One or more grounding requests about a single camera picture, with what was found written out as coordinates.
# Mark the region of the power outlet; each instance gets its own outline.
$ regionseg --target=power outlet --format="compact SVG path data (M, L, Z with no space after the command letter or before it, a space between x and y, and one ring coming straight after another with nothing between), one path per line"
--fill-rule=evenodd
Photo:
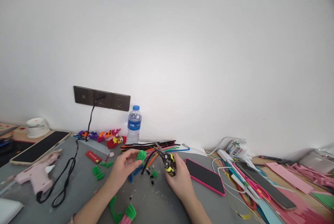
M115 110L129 111L130 99L131 99L130 95L113 93L111 108Z
M111 92L94 90L93 91L93 101L95 102L97 100L97 98L100 98L103 95L105 95L105 98L100 99L99 101L97 101L95 106L104 107L104 108L112 108L111 106L112 106L113 93L111 93Z
M93 105L93 89L82 86L73 86L73 89L76 103L89 106Z

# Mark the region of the glue gun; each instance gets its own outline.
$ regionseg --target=glue gun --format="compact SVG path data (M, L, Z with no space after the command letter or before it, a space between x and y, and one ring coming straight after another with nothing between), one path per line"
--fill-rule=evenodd
M48 173L54 168L54 165L50 165L58 159L61 151L62 149L54 151L34 163L19 173L15 177L15 181L21 185L30 180L35 195L40 191L45 193L53 184L53 181L48 177Z

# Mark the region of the phone screen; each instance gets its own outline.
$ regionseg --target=phone screen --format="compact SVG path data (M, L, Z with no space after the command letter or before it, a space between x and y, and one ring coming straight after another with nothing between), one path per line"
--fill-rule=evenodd
M185 164L190 173L190 177L204 186L208 187L217 194L224 196L225 189L220 176L213 171L193 162L190 159L185 159Z
M247 175L251 180L258 183L264 190L268 192L271 198L283 209L294 209L296 205L282 194L277 188L275 188L269 181L267 181L261 174L249 167L244 162L236 161L235 164L240 170Z
M12 161L33 163L69 134L68 132L55 131L20 153Z

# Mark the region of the pliers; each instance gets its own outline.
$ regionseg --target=pliers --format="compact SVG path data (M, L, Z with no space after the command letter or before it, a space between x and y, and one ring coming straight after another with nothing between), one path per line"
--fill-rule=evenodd
M164 162L165 170L170 176L175 176L176 173L173 168L176 167L175 160L172 154L166 153L158 143L156 143L157 147L153 147L156 152L161 156L162 161Z

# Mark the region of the white wall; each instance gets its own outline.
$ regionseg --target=white wall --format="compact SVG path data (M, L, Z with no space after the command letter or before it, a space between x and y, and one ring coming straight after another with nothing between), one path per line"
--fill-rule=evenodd
M142 139L288 157L333 143L333 42L334 0L0 0L0 121L86 129L79 85L131 95Z

